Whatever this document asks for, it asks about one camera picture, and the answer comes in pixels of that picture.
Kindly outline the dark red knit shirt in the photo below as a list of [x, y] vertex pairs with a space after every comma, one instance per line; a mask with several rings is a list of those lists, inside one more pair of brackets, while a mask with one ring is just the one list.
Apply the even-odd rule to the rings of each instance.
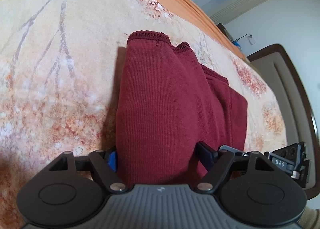
[[129, 36], [116, 113], [123, 182], [195, 185], [206, 174], [195, 144], [243, 150], [246, 131], [246, 99], [188, 43], [154, 31]]

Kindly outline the brown padded headboard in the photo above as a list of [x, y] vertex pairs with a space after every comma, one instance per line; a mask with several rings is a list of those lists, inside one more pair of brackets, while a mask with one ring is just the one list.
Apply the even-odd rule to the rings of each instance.
[[319, 195], [319, 133], [299, 74], [280, 44], [267, 46], [247, 58], [276, 96], [288, 144], [305, 143], [309, 172], [304, 190], [311, 200]]

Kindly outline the blue object on nightstand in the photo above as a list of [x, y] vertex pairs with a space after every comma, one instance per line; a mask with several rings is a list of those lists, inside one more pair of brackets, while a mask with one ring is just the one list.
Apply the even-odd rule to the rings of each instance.
[[232, 44], [234, 44], [239, 49], [241, 48], [240, 44], [237, 41], [232, 41]]

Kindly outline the dark wooden nightstand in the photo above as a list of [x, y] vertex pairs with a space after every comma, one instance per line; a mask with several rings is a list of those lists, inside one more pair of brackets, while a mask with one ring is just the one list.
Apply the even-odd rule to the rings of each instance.
[[217, 27], [227, 37], [227, 39], [229, 39], [231, 42], [234, 41], [234, 39], [232, 38], [231, 34], [227, 31], [227, 29], [225, 28], [225, 26], [222, 23], [218, 23]]

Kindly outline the floral beige quilt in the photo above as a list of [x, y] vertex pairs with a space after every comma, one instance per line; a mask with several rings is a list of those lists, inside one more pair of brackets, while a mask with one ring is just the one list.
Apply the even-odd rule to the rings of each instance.
[[248, 102], [245, 150], [287, 145], [271, 88], [248, 64], [157, 0], [1, 0], [1, 228], [20, 228], [19, 189], [65, 150], [115, 141], [117, 50], [137, 30], [187, 42]]

